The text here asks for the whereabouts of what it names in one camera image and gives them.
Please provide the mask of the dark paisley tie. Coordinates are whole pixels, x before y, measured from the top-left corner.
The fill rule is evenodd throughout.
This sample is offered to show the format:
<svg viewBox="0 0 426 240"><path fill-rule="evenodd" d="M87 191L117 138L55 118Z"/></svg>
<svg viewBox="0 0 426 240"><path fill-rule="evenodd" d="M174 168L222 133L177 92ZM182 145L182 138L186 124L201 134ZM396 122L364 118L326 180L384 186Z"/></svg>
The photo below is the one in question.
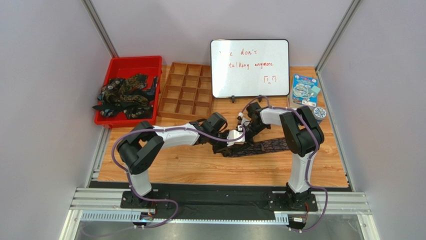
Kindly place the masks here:
<svg viewBox="0 0 426 240"><path fill-rule="evenodd" d="M244 145L234 150L226 150L222 152L222 156L226 158L238 158L246 156L255 156L269 153L278 153L289 151L287 141L284 137L274 138L254 142L253 144Z"/></svg>

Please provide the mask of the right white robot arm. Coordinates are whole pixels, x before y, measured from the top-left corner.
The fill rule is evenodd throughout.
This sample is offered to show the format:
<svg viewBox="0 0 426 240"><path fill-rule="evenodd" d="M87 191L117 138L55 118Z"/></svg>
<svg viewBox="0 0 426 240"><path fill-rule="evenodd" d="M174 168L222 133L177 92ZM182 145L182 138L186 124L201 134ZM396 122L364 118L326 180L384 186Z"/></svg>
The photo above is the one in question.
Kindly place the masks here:
<svg viewBox="0 0 426 240"><path fill-rule="evenodd" d="M245 129L245 143L236 145L233 155L242 157L290 151L292 153L291 174L286 183L283 201L290 210L309 209L312 194L311 173L314 158L325 137L318 121L307 106L299 108L261 107L257 102L246 106L247 116L238 119ZM272 125L282 127L284 137L262 142L253 138Z"/></svg>

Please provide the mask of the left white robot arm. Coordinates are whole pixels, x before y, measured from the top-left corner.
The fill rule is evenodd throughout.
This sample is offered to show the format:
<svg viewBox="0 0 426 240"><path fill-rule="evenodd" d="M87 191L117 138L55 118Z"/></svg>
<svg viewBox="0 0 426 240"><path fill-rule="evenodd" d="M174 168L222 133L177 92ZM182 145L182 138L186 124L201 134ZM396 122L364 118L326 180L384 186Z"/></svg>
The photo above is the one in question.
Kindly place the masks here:
<svg viewBox="0 0 426 240"><path fill-rule="evenodd" d="M210 117L190 121L184 125L161 127L148 121L140 122L131 132L121 136L113 145L111 156L119 154L132 194L139 202L153 202L147 195L152 191L149 168L163 149L177 146L210 144L231 147L244 142L246 129L239 125L234 130L221 131L227 120L215 112Z"/></svg>

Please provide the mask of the pile of patterned ties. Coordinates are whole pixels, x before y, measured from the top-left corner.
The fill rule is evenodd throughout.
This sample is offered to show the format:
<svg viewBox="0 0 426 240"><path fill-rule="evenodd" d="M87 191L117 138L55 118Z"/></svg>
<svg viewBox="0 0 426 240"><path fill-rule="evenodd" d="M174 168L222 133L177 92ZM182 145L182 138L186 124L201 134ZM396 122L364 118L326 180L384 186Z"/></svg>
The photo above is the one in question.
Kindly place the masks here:
<svg viewBox="0 0 426 240"><path fill-rule="evenodd" d="M146 74L137 73L128 78L109 79L100 88L99 104L92 108L105 118L116 117L119 113L128 120L152 118L159 77L155 76L150 86L148 78Z"/></svg>

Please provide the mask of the whiteboard with red writing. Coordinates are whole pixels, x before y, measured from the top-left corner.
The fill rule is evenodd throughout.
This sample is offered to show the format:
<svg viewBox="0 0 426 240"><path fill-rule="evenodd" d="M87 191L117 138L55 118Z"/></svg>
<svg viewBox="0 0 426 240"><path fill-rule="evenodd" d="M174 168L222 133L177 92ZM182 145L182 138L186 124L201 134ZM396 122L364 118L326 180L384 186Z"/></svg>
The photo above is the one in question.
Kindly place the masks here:
<svg viewBox="0 0 426 240"><path fill-rule="evenodd" d="M215 98L290 93L290 44L286 39L214 39L210 66Z"/></svg>

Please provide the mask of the blue packaged item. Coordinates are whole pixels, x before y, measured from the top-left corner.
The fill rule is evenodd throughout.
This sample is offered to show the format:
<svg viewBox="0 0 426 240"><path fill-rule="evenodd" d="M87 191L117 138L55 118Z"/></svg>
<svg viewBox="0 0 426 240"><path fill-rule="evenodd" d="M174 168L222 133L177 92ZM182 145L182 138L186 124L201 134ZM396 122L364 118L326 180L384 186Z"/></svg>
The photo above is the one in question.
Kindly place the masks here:
<svg viewBox="0 0 426 240"><path fill-rule="evenodd" d="M288 96L288 106L298 108L308 106L311 109L318 107L318 95L321 92L317 78L294 74Z"/></svg>

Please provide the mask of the brown compartment tray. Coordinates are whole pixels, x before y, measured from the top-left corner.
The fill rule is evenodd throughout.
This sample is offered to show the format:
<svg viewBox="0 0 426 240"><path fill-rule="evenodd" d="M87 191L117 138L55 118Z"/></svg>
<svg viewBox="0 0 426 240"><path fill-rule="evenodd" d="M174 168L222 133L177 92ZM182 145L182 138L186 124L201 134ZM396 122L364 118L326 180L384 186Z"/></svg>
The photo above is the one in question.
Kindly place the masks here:
<svg viewBox="0 0 426 240"><path fill-rule="evenodd" d="M158 116L195 121L212 114L212 67L173 62L158 103Z"/></svg>

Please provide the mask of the red plastic bin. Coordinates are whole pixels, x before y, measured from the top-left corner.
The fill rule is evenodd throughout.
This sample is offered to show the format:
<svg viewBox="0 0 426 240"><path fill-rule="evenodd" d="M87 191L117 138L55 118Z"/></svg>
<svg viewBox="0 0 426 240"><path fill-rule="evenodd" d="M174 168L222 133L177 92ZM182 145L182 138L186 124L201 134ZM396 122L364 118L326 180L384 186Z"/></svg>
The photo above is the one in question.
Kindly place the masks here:
<svg viewBox="0 0 426 240"><path fill-rule="evenodd" d="M135 74L148 75L148 86L150 87L154 77L158 77L158 86L156 90L156 99L153 101L154 112L153 117L148 119L127 119L123 113L119 113L116 117L107 118L100 115L96 110L94 123L105 128L123 128L135 127L141 121L148 121L154 125L157 117L158 100L160 93L160 80L162 74L162 58L161 56L141 56L141 57L117 57L113 58L106 73L103 85L112 78L129 78Z"/></svg>

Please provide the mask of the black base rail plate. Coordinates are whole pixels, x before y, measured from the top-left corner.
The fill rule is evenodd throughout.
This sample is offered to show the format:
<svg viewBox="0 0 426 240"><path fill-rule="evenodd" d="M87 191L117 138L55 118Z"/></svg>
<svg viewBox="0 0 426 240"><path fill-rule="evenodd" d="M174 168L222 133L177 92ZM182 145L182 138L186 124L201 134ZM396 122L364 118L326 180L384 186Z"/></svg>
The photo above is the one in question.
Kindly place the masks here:
<svg viewBox="0 0 426 240"><path fill-rule="evenodd" d="M172 199L178 203L174 220L272 220L273 211L305 212L288 208L289 197L285 186L242 186L151 183L150 199ZM119 207L148 209L153 204L138 199L129 190L119 195ZM175 211L169 202L157 203L157 218L168 218Z"/></svg>

